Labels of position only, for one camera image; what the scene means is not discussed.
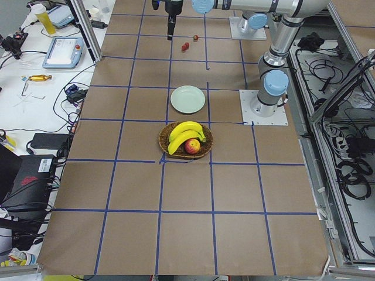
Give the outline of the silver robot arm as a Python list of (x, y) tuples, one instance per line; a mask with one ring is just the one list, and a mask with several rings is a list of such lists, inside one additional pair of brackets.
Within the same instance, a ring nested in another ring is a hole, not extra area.
[(238, 28), (242, 33), (247, 33), (250, 30), (259, 30), (267, 24), (267, 20), (267, 15), (264, 13), (243, 11)]
[(280, 14), (281, 21), (269, 51), (265, 52), (258, 62), (262, 89), (250, 102), (250, 108), (258, 116), (268, 118), (274, 114), (278, 101), (285, 94), (289, 78), (281, 67), (291, 48), (296, 34), (305, 18), (316, 15), (326, 8), (328, 1), (192, 1), (197, 13), (206, 14), (212, 9), (242, 10), (255, 13)]

